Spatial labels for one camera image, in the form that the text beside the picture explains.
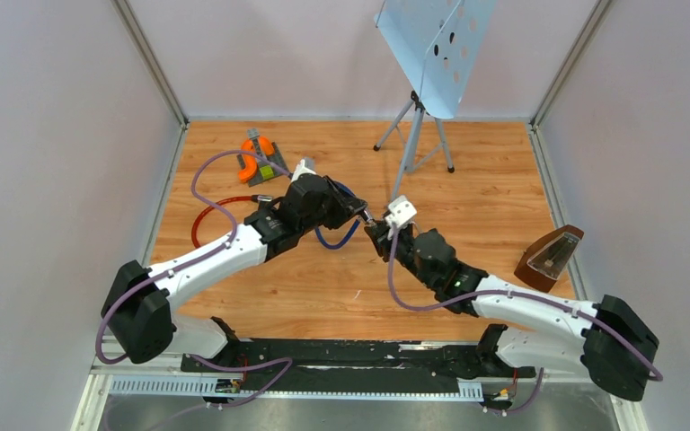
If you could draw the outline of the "blue cable lock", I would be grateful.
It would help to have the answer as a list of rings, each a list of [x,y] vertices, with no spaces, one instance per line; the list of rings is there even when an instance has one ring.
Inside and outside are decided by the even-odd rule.
[[[346,186],[344,183],[335,180],[332,184],[339,185],[340,187],[351,193],[353,196],[360,198],[351,188]],[[340,250],[352,240],[353,236],[357,233],[360,227],[362,227],[364,224],[368,224],[372,220],[372,216],[370,215],[369,210],[368,214],[369,220],[367,222],[363,222],[358,219],[352,219],[338,229],[331,230],[319,225],[314,228],[315,238],[327,250]]]

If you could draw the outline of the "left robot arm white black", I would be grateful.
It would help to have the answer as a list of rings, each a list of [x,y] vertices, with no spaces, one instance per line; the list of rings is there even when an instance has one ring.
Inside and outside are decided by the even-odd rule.
[[[292,250],[313,230],[338,229],[366,211],[367,202],[340,183],[304,173],[219,239],[150,268],[135,259],[124,263],[101,309],[102,328],[123,350],[118,360],[143,364],[171,351],[232,369],[240,349],[217,321],[179,317],[178,309],[223,279]]]

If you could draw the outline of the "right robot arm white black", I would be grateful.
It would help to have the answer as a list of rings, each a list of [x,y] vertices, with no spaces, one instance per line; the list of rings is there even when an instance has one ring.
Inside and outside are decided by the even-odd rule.
[[[539,367],[585,374],[600,389],[640,401],[648,383],[660,383],[654,365],[659,338],[622,298],[571,300],[514,285],[456,256],[435,229],[414,234],[386,221],[365,232],[388,265],[391,297],[415,312],[445,308],[456,314],[501,321],[487,331],[477,350],[479,367],[501,374],[508,367]],[[402,267],[428,288],[428,307],[406,303],[397,292],[394,270]]]

